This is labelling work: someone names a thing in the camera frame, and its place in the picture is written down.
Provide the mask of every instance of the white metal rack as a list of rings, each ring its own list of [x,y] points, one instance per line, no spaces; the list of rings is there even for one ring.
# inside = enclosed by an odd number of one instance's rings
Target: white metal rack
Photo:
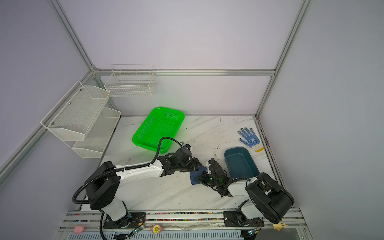
[[[156,86],[153,65],[111,65],[105,89],[113,97],[151,96]]]
[[[101,158],[112,136],[121,112],[103,108],[84,141],[75,142],[72,149],[83,158]]]
[[[49,120],[57,111],[55,106],[40,123],[82,158],[101,158],[121,112],[105,108],[109,99],[105,89],[83,86],[81,82],[73,89],[77,91],[58,114]]]

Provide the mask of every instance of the blue work glove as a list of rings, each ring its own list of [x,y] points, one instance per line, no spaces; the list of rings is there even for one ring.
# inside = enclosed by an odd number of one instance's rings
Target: blue work glove
[[[260,140],[257,138],[255,132],[251,128],[248,130],[248,128],[240,128],[240,131],[238,133],[245,138],[246,141],[240,138],[240,142],[247,145],[248,147],[253,148],[256,152],[260,152],[264,150],[263,145],[261,144]]]

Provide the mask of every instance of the white wall panel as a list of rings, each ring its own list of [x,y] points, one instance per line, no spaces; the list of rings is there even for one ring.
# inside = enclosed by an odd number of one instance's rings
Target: white wall panel
[[[87,68],[46,0],[0,7],[0,166]]]
[[[301,0],[61,0],[98,68],[274,69]]]
[[[87,68],[46,0],[0,3],[0,166]],[[50,132],[0,189],[0,239],[54,239],[98,159]]]
[[[102,76],[106,82],[108,76]],[[255,114],[269,76],[157,76],[155,93],[112,97],[122,115],[148,115],[159,106],[185,114]]]
[[[314,239],[383,239],[383,12],[314,1],[260,116]]]

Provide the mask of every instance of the dark teal plastic tray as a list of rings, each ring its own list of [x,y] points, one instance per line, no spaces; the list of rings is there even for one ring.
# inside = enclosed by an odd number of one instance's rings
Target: dark teal plastic tray
[[[243,147],[234,147],[224,153],[229,174],[234,178],[251,178],[260,174],[249,151]]]

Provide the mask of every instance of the blue cloth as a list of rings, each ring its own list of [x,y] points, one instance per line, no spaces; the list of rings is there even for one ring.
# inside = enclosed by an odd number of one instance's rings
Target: blue cloth
[[[191,177],[191,184],[192,185],[199,184],[199,181],[196,179],[196,176],[199,176],[200,174],[202,174],[206,170],[207,170],[206,167],[201,166],[198,171],[196,171],[196,172],[189,172],[189,175]]]

